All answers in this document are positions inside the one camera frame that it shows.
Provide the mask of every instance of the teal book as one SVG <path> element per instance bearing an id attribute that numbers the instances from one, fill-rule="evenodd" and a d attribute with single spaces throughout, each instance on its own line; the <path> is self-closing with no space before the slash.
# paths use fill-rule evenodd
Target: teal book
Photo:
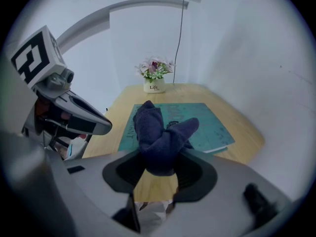
<path id="1" fill-rule="evenodd" d="M 128 119 L 118 150 L 135 150 L 138 147 L 133 117 L 142 105 L 134 105 Z M 182 122 L 190 118 L 199 120 L 198 130 L 189 139 L 194 149 L 205 153 L 219 153 L 235 140 L 219 121 L 216 115 L 204 103 L 155 104 L 161 109 L 163 124 L 166 128 L 169 122 Z"/>

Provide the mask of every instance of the black opening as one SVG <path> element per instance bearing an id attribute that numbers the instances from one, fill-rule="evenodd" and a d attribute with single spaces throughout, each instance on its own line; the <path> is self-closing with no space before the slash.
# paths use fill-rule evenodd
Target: black opening
<path id="1" fill-rule="evenodd" d="M 75 166 L 75 167 L 70 167 L 70 168 L 67 168 L 69 174 L 73 174 L 73 173 L 76 173 L 76 172 L 79 172 L 79 171 L 82 171 L 84 170 L 85 168 L 82 167 L 82 166 Z"/>
<path id="2" fill-rule="evenodd" d="M 83 131 L 86 133 L 93 133 L 95 126 L 96 123 L 94 122 L 86 121 L 84 119 L 72 116 L 68 121 L 67 128 Z"/>
<path id="3" fill-rule="evenodd" d="M 82 109 L 85 109 L 87 112 L 89 112 L 89 113 L 91 113 L 91 114 L 93 114 L 93 115 L 95 115 L 95 116 L 98 116 L 98 117 L 100 117 L 100 118 L 106 120 L 103 115 L 100 115 L 99 113 L 97 113 L 92 107 L 90 107 L 89 105 L 87 105 L 87 104 L 86 104 L 85 102 L 83 102 L 82 100 L 80 100 L 80 99 L 78 99 L 78 98 L 76 98 L 76 97 L 73 97 L 73 96 L 69 96 L 69 99 L 70 99 L 70 101 L 71 101 L 74 105 L 76 105 L 76 106 L 78 106 L 78 107 L 80 107 L 80 108 L 82 108 Z"/>
<path id="4" fill-rule="evenodd" d="M 217 182 L 215 168 L 187 152 L 180 152 L 174 164 L 174 171 L 179 183 L 178 193 L 173 197 L 174 202 L 198 201 L 206 196 Z"/>
<path id="5" fill-rule="evenodd" d="M 114 191 L 133 194 L 144 170 L 142 155 L 139 151 L 134 151 L 106 165 L 102 176 Z"/>

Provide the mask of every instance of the wire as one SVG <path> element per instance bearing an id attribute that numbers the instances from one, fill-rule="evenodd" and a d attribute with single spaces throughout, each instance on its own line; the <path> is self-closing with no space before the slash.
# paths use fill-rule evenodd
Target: wire
<path id="1" fill-rule="evenodd" d="M 58 126 L 56 127 L 55 134 L 52 135 L 52 137 L 51 137 L 49 143 L 47 144 L 47 146 L 49 146 L 50 143 L 53 141 L 53 139 L 56 137 L 57 131 L 58 131 Z M 42 133 L 43 133 L 43 144 L 44 144 L 44 148 L 46 148 L 46 145 L 45 145 L 45 132 L 43 131 Z"/>
<path id="2" fill-rule="evenodd" d="M 177 55 L 179 51 L 179 46 L 180 46 L 180 41 L 181 41 L 181 33 L 182 33 L 182 21 L 183 21 L 183 10 L 184 10 L 184 0 L 182 0 L 182 12 L 181 12 L 181 25 L 180 25 L 180 36 L 179 36 L 179 43 L 178 43 L 178 48 L 176 52 L 176 57 L 174 58 L 174 64 L 176 65 L 177 62 Z M 173 83 L 174 83 L 174 78 L 176 76 L 176 66 L 174 66 L 174 72 L 173 72 Z"/>

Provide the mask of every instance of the white wall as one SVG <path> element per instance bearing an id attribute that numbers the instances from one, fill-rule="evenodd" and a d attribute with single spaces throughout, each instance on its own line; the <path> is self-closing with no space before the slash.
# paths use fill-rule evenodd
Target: white wall
<path id="1" fill-rule="evenodd" d="M 184 11 L 181 46 L 177 56 L 176 82 L 186 82 L 189 69 L 189 17 Z M 115 10 L 110 13 L 111 44 L 119 85 L 143 83 L 134 66 L 151 56 L 175 58 L 180 31 L 181 9 L 166 6 L 141 6 Z M 173 74 L 165 76 L 173 81 Z"/>
<path id="2" fill-rule="evenodd" d="M 71 89 L 101 113 L 120 94 L 113 62 L 110 30 L 99 32 L 69 49 L 63 58 L 75 72 Z"/>
<path id="3" fill-rule="evenodd" d="M 20 43 L 41 26 L 47 25 L 55 38 L 62 35 L 76 22 L 93 12 L 126 0 L 31 0 L 34 8 L 21 31 Z"/>
<path id="4" fill-rule="evenodd" d="M 190 3 L 190 81 L 206 85 L 264 135 L 250 163 L 290 198 L 304 194 L 315 171 L 315 50 L 282 0 Z"/>

